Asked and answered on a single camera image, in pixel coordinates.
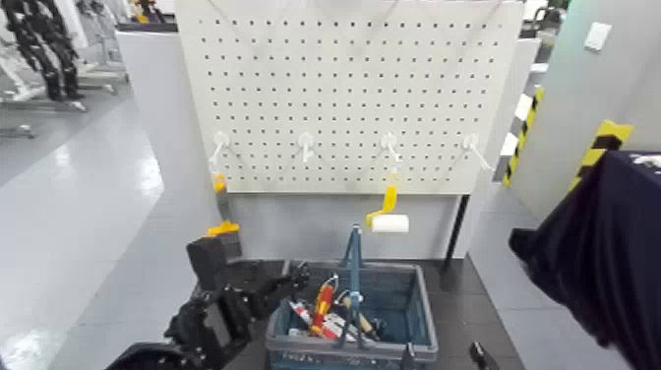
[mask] white partition panel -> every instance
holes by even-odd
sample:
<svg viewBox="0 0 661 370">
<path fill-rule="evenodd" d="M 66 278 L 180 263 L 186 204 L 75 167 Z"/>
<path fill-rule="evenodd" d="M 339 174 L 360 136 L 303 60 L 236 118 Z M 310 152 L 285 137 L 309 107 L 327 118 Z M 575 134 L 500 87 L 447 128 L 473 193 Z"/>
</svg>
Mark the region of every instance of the white partition panel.
<svg viewBox="0 0 661 370">
<path fill-rule="evenodd" d="M 234 192 L 467 194 L 523 7 L 508 1 L 177 3 L 205 149 Z M 309 134 L 314 153 L 299 146 Z"/>
</svg>

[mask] dark fabric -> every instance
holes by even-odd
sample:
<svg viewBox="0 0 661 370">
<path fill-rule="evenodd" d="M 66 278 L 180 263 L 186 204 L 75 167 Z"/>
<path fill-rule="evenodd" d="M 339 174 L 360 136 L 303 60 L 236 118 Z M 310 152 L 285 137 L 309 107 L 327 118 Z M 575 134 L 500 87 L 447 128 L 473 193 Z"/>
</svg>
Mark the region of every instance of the dark fabric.
<svg viewBox="0 0 661 370">
<path fill-rule="evenodd" d="M 661 174 L 606 152 L 511 248 L 532 281 L 634 369 L 661 369 Z"/>
</svg>

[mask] black equipment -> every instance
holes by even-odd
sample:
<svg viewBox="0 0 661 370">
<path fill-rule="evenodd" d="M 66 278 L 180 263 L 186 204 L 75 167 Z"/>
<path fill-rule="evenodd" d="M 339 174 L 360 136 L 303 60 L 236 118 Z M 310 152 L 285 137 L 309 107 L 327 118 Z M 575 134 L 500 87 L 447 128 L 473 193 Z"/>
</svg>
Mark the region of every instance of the black equipment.
<svg viewBox="0 0 661 370">
<path fill-rule="evenodd" d="M 51 100 L 62 100 L 60 74 L 48 58 L 39 37 L 60 62 L 64 92 L 78 99 L 78 71 L 74 60 L 78 53 L 67 35 L 64 20 L 53 0 L 0 0 L 7 16 L 7 30 L 16 36 L 19 52 L 30 67 L 40 72 Z"/>
<path fill-rule="evenodd" d="M 204 237 L 188 245 L 199 282 L 165 331 L 170 343 L 133 344 L 106 370 L 221 369 L 252 341 L 253 323 L 307 286 L 305 264 L 279 277 L 270 277 L 261 263 L 229 274 L 224 240 Z"/>
</svg>

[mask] white wall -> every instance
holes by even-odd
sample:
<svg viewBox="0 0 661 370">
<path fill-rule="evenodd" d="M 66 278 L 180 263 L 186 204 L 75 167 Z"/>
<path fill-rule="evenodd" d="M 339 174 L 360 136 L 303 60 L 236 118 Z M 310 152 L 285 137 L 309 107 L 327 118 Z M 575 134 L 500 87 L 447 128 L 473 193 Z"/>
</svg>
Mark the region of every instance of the white wall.
<svg viewBox="0 0 661 370">
<path fill-rule="evenodd" d="M 661 150 L 660 11 L 661 3 L 647 0 L 571 3 L 511 184 L 537 217 L 564 197 L 603 120 L 635 127 L 625 149 Z M 583 47 L 593 22 L 613 25 L 600 52 Z"/>
</svg>

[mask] hazard stripe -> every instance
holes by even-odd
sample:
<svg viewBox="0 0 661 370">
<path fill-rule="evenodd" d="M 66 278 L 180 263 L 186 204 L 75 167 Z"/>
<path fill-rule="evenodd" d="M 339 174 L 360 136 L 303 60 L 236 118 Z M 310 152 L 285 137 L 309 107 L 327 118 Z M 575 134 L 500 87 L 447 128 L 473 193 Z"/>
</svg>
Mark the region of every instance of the hazard stripe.
<svg viewBox="0 0 661 370">
<path fill-rule="evenodd" d="M 508 162 L 508 168 L 505 170 L 505 176 L 503 176 L 503 183 L 506 186 L 510 186 L 511 177 L 516 172 L 516 167 L 518 166 L 518 158 L 521 155 L 521 151 L 527 142 L 528 133 L 532 129 L 532 125 L 535 123 L 535 118 L 537 117 L 537 107 L 539 106 L 542 97 L 544 96 L 544 88 L 538 87 L 535 90 L 535 96 L 532 98 L 532 105 L 528 111 L 528 116 L 525 117 L 523 125 L 521 125 L 521 130 L 518 132 L 518 143 L 516 144 L 516 149 L 514 150 L 514 155 L 510 158 Z"/>
<path fill-rule="evenodd" d="M 581 178 L 584 178 L 592 169 L 592 166 L 601 158 L 606 151 L 618 151 L 631 134 L 633 126 L 618 125 L 611 121 L 604 121 L 599 126 L 592 146 L 585 152 L 576 176 L 571 180 L 569 191 L 571 191 Z"/>
</svg>

